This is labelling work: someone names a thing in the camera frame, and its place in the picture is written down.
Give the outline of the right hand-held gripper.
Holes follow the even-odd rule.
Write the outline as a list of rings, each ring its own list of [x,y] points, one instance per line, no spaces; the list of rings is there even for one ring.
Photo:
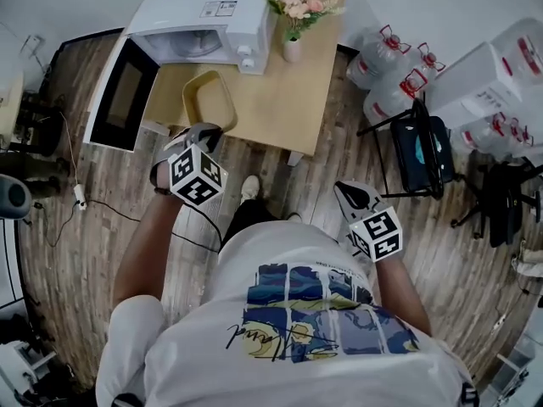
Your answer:
[[[403,231],[395,209],[375,188],[358,181],[336,181],[333,190],[354,245],[373,263],[403,249]]]

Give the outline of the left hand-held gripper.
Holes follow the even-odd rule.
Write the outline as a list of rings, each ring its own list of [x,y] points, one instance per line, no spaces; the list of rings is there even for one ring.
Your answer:
[[[217,162],[224,131],[211,123],[187,127],[159,151],[149,180],[154,190],[200,207],[225,191],[228,173]]]

